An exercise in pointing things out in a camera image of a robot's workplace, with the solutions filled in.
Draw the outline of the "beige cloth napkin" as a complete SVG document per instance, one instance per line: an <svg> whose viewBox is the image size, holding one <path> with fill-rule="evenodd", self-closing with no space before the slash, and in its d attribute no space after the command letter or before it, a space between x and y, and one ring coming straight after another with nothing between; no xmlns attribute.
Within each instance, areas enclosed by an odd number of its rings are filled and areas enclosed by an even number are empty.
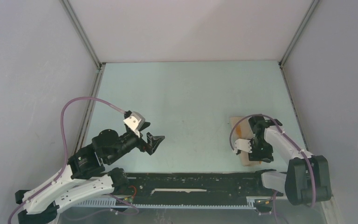
<svg viewBox="0 0 358 224"><path fill-rule="evenodd" d="M242 119L242 117L230 117L230 125L231 128L234 127L234 125L240 120ZM243 120L234 130L233 133L233 140L236 141L237 139L246 139L246 140L250 140L251 138L254 137L254 134L251 131L251 128L249 126L248 123L248 119ZM261 162L259 161L250 161L248 158L248 153L247 152L241 152L238 157L240 158L241 164L243 166L257 166L260 165Z"/></svg>

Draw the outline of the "orange plastic fork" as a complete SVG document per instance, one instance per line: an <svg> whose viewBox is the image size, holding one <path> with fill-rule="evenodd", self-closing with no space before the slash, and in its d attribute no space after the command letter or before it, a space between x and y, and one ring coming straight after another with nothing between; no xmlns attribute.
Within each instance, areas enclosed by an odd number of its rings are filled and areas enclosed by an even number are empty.
<svg viewBox="0 0 358 224"><path fill-rule="evenodd" d="M237 137L240 139L242 138L242 130L241 130L241 125L238 124L237 127L235 128L235 132L236 132L236 135Z"/></svg>

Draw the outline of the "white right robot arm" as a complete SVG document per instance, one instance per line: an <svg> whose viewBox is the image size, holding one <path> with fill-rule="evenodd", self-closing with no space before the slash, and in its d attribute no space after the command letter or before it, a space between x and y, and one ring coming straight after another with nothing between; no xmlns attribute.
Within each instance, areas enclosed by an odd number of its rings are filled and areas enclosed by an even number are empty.
<svg viewBox="0 0 358 224"><path fill-rule="evenodd" d="M271 163L277 152L287 164L286 173L265 171L252 183L253 191L264 195L270 189L284 193L292 205L313 205L332 197L327 159L301 149L277 119L252 116L248 123L254 137L249 140L250 161Z"/></svg>

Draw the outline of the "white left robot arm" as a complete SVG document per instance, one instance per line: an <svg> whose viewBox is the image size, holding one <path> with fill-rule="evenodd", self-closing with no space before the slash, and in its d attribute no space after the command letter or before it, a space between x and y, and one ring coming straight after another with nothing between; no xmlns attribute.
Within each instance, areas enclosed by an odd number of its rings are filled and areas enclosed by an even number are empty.
<svg viewBox="0 0 358 224"><path fill-rule="evenodd" d="M137 136L129 127L123 135L111 129L101 131L92 142L71 156L56 176L33 190L18 190L17 204L22 208L17 214L20 224L47 224L58 214L90 198L114 193L124 194L129 180L122 168L105 171L131 150L152 155L164 136L146 134L147 140Z"/></svg>

